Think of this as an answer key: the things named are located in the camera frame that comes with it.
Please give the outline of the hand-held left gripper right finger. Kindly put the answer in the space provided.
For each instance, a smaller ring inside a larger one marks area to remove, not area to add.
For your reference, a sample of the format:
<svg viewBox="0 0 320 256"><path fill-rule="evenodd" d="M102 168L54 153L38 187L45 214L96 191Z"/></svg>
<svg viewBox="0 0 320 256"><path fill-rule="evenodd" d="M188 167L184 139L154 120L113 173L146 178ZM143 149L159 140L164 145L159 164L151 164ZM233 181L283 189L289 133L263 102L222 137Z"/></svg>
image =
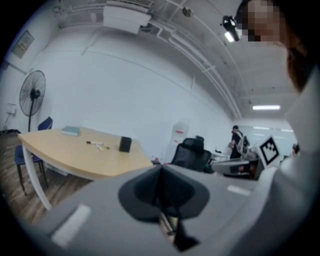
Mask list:
<svg viewBox="0 0 320 256"><path fill-rule="evenodd" d="M162 256L250 256L251 241L245 234L256 219L249 206L258 182L223 175L205 174L175 165L161 167L164 182L172 183L175 192L185 194L171 178L185 179L195 187L188 208L201 212L191 218L178 219L176 245L163 243Z"/></svg>

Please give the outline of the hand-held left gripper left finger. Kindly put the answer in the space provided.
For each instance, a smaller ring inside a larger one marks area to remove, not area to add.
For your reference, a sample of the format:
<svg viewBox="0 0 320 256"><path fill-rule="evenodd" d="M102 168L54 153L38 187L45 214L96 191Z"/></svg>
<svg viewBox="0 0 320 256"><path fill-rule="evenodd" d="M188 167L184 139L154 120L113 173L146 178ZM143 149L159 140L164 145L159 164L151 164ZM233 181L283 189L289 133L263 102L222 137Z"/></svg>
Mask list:
<svg viewBox="0 0 320 256"><path fill-rule="evenodd" d="M119 202L121 186L142 168L93 181L22 229L45 256L174 256L158 223L132 218Z"/></svg>

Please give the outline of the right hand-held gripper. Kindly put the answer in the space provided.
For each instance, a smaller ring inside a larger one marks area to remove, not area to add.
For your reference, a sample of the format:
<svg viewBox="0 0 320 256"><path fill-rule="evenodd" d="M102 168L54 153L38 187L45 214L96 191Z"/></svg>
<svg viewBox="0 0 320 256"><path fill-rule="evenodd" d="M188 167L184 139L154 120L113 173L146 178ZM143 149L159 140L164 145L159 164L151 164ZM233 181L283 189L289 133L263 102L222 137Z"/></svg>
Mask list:
<svg viewBox="0 0 320 256"><path fill-rule="evenodd" d="M264 170L278 167L283 158L271 135L253 146L241 149L240 158L213 163L213 172L231 178L258 179Z"/></svg>

